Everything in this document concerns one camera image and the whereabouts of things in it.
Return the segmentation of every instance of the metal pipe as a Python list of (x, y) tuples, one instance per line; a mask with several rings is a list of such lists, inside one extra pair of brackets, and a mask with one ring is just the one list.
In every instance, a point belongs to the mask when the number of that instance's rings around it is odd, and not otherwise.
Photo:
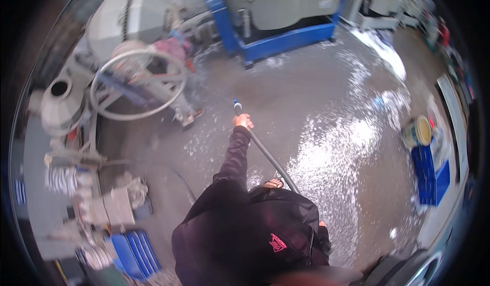
[[(235, 105), (233, 106), (233, 108), (235, 109), (235, 113), (237, 114), (237, 116), (240, 116), (242, 114), (242, 105), (238, 102), (237, 99), (234, 100), (234, 103), (235, 103)], [(269, 149), (266, 148), (266, 146), (262, 143), (260, 138), (257, 135), (255, 135), (255, 132), (252, 129), (248, 128), (248, 130), (250, 131), (252, 139), (255, 142), (255, 144), (257, 145), (257, 147), (259, 147), (259, 149), (267, 157), (267, 159), (271, 162), (271, 164), (273, 164), (274, 168), (276, 168), (277, 171), (281, 174), (281, 176), (283, 177), (284, 181), (289, 186), (291, 191), (293, 191), (297, 194), (301, 194), (298, 190), (298, 187), (296, 187), (296, 184), (292, 181), (289, 174), (284, 170), (284, 168), (281, 166), (281, 164), (279, 164), (279, 162), (272, 155), (272, 153), (269, 151)]]
[(242, 13), (242, 23), (243, 23), (243, 37), (249, 38), (250, 33), (250, 10), (248, 8), (242, 8), (238, 10), (239, 13)]

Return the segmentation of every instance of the sandal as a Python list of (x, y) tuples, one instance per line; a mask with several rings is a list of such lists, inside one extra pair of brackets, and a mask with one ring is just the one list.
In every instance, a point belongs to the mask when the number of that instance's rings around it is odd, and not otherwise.
[(282, 188), (283, 186), (284, 186), (284, 183), (282, 182), (281, 179), (272, 179), (272, 180), (269, 180), (266, 183), (262, 184), (262, 187), (269, 187), (269, 188)]

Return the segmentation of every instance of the steering wheel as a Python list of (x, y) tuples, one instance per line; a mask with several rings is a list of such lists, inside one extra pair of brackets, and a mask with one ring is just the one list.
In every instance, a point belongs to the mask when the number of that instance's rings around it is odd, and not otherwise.
[(151, 115), (155, 115), (156, 113), (163, 111), (166, 109), (169, 105), (171, 105), (183, 92), (187, 84), (187, 76), (186, 76), (186, 69), (184, 67), (183, 62), (179, 61), (175, 57), (171, 56), (170, 54), (164, 52), (164, 51), (159, 51), (154, 48), (145, 48), (145, 49), (136, 49), (136, 50), (130, 50), (127, 52), (124, 52), (113, 59), (111, 59), (109, 62), (105, 63), (104, 66), (102, 66), (100, 72), (106, 72), (107, 69), (111, 68), (114, 64), (117, 62), (121, 61), (122, 59), (128, 58), (128, 57), (134, 57), (134, 56), (144, 56), (144, 55), (150, 55), (150, 56), (157, 56), (160, 58), (165, 59), (168, 64), (174, 65), (179, 73), (178, 74), (152, 74), (145, 76), (141, 79), (135, 79), (132, 85), (143, 85), (147, 83), (161, 83), (161, 82), (180, 82), (180, 88), (178, 89), (177, 93), (170, 99), (168, 100), (165, 104), (151, 110), (151, 111), (144, 111), (143, 113), (139, 114), (117, 114), (113, 113), (111, 111), (107, 111), (107, 107), (102, 108), (101, 107), (101, 102), (98, 102), (98, 100), (95, 98), (95, 91), (97, 89), (97, 85), (99, 84), (99, 80), (97, 78), (97, 75), (94, 77), (94, 81), (92, 82), (92, 85), (90, 87), (90, 103), (92, 104), (92, 107), (94, 108), (97, 113), (101, 114), (102, 116), (108, 118), (108, 119), (113, 119), (113, 120), (120, 120), (120, 121), (130, 121), (130, 120), (137, 120), (141, 118), (146, 118)]

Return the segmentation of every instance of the bucket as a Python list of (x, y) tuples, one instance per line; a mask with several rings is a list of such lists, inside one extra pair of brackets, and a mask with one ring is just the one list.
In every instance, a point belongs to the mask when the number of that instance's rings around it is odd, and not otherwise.
[(429, 121), (420, 115), (402, 130), (402, 140), (407, 149), (417, 146), (428, 146), (432, 138)]

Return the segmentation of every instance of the wet floor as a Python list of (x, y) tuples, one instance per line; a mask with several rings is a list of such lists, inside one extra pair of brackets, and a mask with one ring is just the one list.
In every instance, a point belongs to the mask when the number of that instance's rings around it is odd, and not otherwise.
[[(132, 122), (101, 120), (99, 150), (131, 160), (103, 168), (102, 188), (125, 170), (146, 179), (154, 215), (135, 227), (148, 231), (164, 267), (174, 265), (171, 233), (192, 205), (186, 185), (199, 197), (223, 162), (235, 98), (301, 193), (317, 204), (333, 245), (331, 265), (362, 270), (414, 243), (423, 215), (410, 201), (413, 167), (399, 130), (425, 113), (431, 94), (441, 106), (433, 84), (442, 65), (418, 32), (399, 29), (394, 47), (407, 73), (400, 80), (349, 30), (337, 32), (335, 43), (283, 53), (248, 71), (220, 43), (201, 48), (187, 96), (205, 113), (185, 130), (172, 123), (171, 111)], [(253, 143), (248, 168), (249, 188), (277, 176)]]

